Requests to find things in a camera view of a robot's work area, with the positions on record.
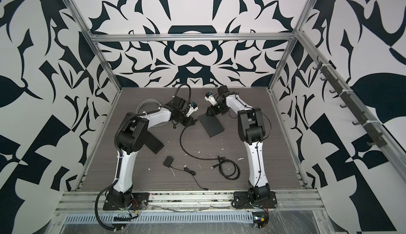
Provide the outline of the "aluminium frame crossbar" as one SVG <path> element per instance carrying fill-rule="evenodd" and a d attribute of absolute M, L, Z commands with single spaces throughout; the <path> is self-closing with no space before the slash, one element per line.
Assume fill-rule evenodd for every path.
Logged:
<path fill-rule="evenodd" d="M 293 33 L 224 33 L 224 34 L 90 34 L 93 42 L 114 41 L 211 41 L 211 40 L 291 40 Z"/>

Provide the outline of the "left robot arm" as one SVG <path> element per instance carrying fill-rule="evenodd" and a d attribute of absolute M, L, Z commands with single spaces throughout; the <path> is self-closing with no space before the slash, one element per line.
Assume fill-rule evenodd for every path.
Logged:
<path fill-rule="evenodd" d="M 118 220 L 131 221 L 138 217 L 137 213 L 130 213 L 130 207 L 134 201 L 132 175 L 136 157 L 144 146 L 147 146 L 155 154 L 163 148 L 163 143 L 152 135 L 149 129 L 156 125 L 171 122 L 187 128 L 196 123 L 191 115 L 197 110 L 197 104 L 191 101 L 190 85 L 181 84 L 176 89 L 172 99 L 157 109 L 126 114 L 114 136 L 114 146 L 117 150 L 114 181 L 99 192 L 95 201 L 95 217 L 101 227 L 108 231 L 120 229 L 113 224 L 109 226 L 101 220 L 98 213 L 98 202 L 102 194 L 106 195 L 107 203 L 112 204 L 116 209 L 125 210 L 129 214 L 127 218 L 118 218 Z"/>

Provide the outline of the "wall hook rack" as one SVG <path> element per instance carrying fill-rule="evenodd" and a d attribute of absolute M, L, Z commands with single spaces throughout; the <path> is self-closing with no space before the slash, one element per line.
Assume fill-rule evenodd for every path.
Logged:
<path fill-rule="evenodd" d="M 337 94 L 344 102 L 340 107 L 343 109 L 348 108 L 353 114 L 356 121 L 353 121 L 352 124 L 354 126 L 362 126 L 372 139 L 372 142 L 367 142 L 367 144 L 369 146 L 377 146 L 378 148 L 386 146 L 388 142 L 384 139 L 383 132 L 377 127 L 377 120 L 372 119 L 366 113 L 366 109 L 362 107 L 360 101 L 356 100 L 354 91 L 347 87 L 346 83 L 339 78 L 339 75 L 331 64 L 324 64 L 319 60 L 319 56 L 317 56 L 317 63 L 314 70 L 320 70 L 324 76 L 321 80 L 329 82 L 333 87 L 333 91 L 330 90 L 330 93 Z"/>

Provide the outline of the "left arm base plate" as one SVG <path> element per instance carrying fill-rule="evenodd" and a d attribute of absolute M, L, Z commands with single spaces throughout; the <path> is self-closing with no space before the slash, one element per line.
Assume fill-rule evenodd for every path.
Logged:
<path fill-rule="evenodd" d="M 149 204 L 149 193 L 116 193 L 108 194 L 104 205 L 104 211 L 115 211 L 115 210 L 139 210 L 144 208 Z"/>

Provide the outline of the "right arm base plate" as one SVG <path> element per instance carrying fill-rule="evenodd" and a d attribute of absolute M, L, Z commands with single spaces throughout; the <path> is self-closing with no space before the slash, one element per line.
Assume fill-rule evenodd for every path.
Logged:
<path fill-rule="evenodd" d="M 275 209 L 278 201 L 274 192 L 269 197 L 255 199 L 254 195 L 249 192 L 234 192 L 231 202 L 232 207 L 237 209 Z"/>

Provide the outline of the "front aluminium rail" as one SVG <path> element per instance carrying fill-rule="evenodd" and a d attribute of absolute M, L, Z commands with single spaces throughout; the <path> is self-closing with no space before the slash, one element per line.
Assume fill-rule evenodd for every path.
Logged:
<path fill-rule="evenodd" d="M 66 192 L 56 207 L 57 213 L 92 213 L 98 209 L 104 212 L 103 206 L 110 200 L 102 195 L 96 201 L 98 193 Z M 271 198 L 256 203 L 269 210 L 324 210 L 325 206 L 317 190 L 274 190 Z M 130 201 L 129 210 L 138 212 L 202 212 L 202 211 L 251 211 L 248 200 L 238 191 L 137 191 Z"/>

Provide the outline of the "black network switch box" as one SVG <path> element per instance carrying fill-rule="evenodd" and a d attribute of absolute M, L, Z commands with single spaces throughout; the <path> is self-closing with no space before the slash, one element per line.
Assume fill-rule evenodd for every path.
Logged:
<path fill-rule="evenodd" d="M 222 133 L 225 129 L 216 116 L 202 114 L 198 117 L 210 138 Z"/>

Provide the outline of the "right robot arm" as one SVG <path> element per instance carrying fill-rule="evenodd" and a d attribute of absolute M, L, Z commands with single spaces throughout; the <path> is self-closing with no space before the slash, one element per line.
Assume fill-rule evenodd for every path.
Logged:
<path fill-rule="evenodd" d="M 266 131 L 261 109 L 245 103 L 236 92 L 230 92 L 227 86 L 218 88 L 218 96 L 207 92 L 205 100 L 210 103 L 210 106 L 206 114 L 199 118 L 209 137 L 224 131 L 222 124 L 216 118 L 218 114 L 230 110 L 237 114 L 237 131 L 246 148 L 249 166 L 248 201 L 257 206 L 265 203 L 271 199 L 271 190 L 263 159 Z"/>

